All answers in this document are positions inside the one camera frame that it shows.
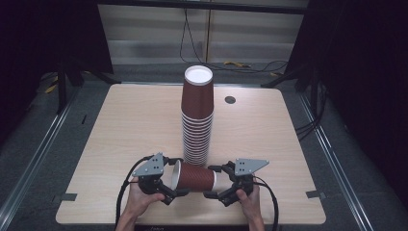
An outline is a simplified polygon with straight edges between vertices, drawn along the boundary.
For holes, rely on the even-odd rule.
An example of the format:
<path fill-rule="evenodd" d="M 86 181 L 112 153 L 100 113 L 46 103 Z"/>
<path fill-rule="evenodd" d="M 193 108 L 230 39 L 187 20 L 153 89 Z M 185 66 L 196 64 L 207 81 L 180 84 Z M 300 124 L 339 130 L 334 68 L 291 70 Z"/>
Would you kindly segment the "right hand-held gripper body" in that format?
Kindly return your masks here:
<path fill-rule="evenodd" d="M 242 189 L 247 195 L 250 195 L 253 191 L 254 185 L 254 173 L 267 166 L 269 164 L 268 160 L 256 160 L 256 159 L 245 159 L 238 158 L 235 162 L 228 162 L 226 166 L 229 167 L 229 179 L 232 181 L 231 187 L 235 187 L 237 190 Z M 225 207 L 232 205 L 233 203 L 239 201 L 237 195 L 233 197 L 232 201 L 220 201 Z"/>

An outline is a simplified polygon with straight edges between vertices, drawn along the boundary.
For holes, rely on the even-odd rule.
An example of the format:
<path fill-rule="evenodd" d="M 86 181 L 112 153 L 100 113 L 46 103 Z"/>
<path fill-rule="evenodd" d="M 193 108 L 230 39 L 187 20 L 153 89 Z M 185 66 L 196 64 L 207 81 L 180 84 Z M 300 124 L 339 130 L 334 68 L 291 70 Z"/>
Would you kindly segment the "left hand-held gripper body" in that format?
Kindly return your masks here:
<path fill-rule="evenodd" d="M 167 157 L 159 152 L 142 160 L 144 164 L 136 167 L 132 172 L 132 176 L 138 178 L 140 189 L 146 194 L 167 194 L 167 187 L 161 179 L 167 164 Z"/>

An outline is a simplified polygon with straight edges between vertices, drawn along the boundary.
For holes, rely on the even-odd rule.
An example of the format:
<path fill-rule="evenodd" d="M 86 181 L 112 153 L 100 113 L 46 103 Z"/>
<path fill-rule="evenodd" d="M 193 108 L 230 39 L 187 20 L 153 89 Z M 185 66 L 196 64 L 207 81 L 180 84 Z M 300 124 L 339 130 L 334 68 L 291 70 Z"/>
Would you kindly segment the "single brown paper cup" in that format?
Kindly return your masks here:
<path fill-rule="evenodd" d="M 173 190 L 212 191 L 216 182 L 217 175 L 213 170 L 181 161 L 176 162 L 171 175 L 171 188 Z"/>

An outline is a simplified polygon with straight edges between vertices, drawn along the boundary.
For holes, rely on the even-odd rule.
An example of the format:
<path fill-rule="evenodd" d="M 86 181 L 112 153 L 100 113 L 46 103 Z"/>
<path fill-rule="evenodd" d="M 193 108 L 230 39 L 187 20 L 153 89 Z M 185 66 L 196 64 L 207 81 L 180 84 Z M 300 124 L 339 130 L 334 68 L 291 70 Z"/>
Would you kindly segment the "stack of brown paper cups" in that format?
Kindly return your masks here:
<path fill-rule="evenodd" d="M 183 151 L 187 163 L 204 166 L 210 148 L 214 116 L 213 72 L 203 65 L 186 69 L 181 112 Z"/>

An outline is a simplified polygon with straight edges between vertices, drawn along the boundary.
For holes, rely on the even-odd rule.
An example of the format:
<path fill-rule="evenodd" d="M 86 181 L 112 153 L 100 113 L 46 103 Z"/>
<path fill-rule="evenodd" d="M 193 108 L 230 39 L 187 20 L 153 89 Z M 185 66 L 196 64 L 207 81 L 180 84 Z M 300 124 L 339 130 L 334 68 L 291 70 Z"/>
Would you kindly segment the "person's right hand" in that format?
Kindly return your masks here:
<path fill-rule="evenodd" d="M 241 206 L 242 212 L 248 221 L 255 221 L 262 218 L 260 207 L 260 190 L 258 186 L 253 187 L 253 191 L 250 195 L 242 189 L 236 191 Z"/>

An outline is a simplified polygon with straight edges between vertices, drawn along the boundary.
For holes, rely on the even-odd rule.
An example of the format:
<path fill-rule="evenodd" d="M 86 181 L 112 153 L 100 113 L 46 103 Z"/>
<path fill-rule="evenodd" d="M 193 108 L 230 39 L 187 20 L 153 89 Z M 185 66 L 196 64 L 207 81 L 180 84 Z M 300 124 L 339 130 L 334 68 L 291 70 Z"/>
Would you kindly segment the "person's left hand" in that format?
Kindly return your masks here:
<path fill-rule="evenodd" d="M 165 196 L 162 193 L 146 194 L 140 189 L 138 182 L 132 182 L 122 216 L 124 218 L 138 218 L 144 214 L 150 204 L 164 199 Z"/>

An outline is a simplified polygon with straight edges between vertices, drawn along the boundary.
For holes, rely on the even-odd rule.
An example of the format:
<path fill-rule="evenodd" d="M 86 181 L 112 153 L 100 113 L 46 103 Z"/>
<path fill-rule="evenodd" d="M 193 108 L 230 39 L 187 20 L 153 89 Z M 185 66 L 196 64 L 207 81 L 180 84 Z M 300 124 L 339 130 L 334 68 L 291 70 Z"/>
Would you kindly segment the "black metal stand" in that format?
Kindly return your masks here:
<path fill-rule="evenodd" d="M 280 75 L 277 79 L 269 83 L 262 84 L 261 87 L 266 89 L 273 89 L 279 84 L 293 79 L 296 80 L 296 83 L 294 85 L 295 90 L 303 92 L 307 89 L 309 85 L 311 85 L 315 81 L 316 74 L 315 71 L 309 65 L 303 65 L 293 70 L 286 71 L 283 75 Z"/>
<path fill-rule="evenodd" d="M 69 81 L 73 87 L 81 87 L 85 83 L 85 79 L 82 76 L 83 72 L 89 72 L 93 76 L 102 80 L 103 82 L 114 85 L 120 84 L 120 81 L 108 77 L 106 74 L 98 71 L 91 64 L 87 64 L 72 56 L 62 58 L 58 63 L 58 95 L 59 95 L 59 108 L 58 113 L 61 113 L 67 106 L 67 85 L 66 81 Z"/>

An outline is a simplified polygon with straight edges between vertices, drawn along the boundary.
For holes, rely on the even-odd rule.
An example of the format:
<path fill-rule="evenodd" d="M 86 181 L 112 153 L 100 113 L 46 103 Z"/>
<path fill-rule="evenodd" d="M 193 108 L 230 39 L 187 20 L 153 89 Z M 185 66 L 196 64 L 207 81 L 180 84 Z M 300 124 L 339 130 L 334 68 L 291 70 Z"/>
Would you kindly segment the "dark curtain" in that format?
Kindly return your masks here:
<path fill-rule="evenodd" d="M 408 209 L 408 0 L 309 0 L 288 65 L 318 75 Z"/>
<path fill-rule="evenodd" d="M 111 73 L 96 0 L 0 0 L 0 143 L 23 117 L 40 78 L 67 64 Z"/>

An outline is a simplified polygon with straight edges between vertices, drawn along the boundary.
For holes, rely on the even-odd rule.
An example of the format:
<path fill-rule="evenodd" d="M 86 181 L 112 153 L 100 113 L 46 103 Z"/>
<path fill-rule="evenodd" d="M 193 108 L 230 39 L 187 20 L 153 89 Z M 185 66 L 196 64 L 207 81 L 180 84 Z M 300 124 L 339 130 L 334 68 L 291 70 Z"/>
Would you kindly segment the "black overhead beam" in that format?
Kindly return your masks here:
<path fill-rule="evenodd" d="M 214 11 L 248 12 L 248 13 L 307 14 L 311 12 L 310 9 L 300 7 L 213 3 L 188 0 L 95 0 L 95 1 L 97 4 L 102 5 L 214 10 Z"/>

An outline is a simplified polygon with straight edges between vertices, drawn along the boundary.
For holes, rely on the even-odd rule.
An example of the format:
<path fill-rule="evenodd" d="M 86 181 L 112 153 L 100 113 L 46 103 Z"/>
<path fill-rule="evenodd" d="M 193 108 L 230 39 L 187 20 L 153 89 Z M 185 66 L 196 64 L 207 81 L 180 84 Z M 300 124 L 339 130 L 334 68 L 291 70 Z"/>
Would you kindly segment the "metal floor rail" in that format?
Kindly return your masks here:
<path fill-rule="evenodd" d="M 12 222 L 19 205 L 21 204 L 26 192 L 28 191 L 34 178 L 36 177 L 42 162 L 45 160 L 48 150 L 59 134 L 59 131 L 64 124 L 64 121 L 71 109 L 71 105 L 76 99 L 79 90 L 79 88 L 75 88 L 73 90 L 72 95 L 69 97 L 66 104 L 54 117 L 49 129 L 47 130 L 40 145 L 34 153 L 34 156 L 24 169 L 24 172 L 13 187 L 13 190 L 0 208 L 0 231 L 7 230 L 8 226 Z"/>
<path fill-rule="evenodd" d="M 351 186 L 348 177 L 346 176 L 343 166 L 341 165 L 338 156 L 333 149 L 331 142 L 325 134 L 325 131 L 321 125 L 316 123 L 316 117 L 312 113 L 312 106 L 309 99 L 304 93 L 299 95 L 300 101 L 306 113 L 306 116 L 310 122 L 314 125 L 313 132 L 319 141 L 320 147 L 323 150 L 325 158 L 330 165 L 332 172 L 336 178 L 336 181 L 342 191 L 347 206 L 353 215 L 360 231 L 374 231 L 374 228 L 370 222 L 368 214 L 356 192 Z"/>

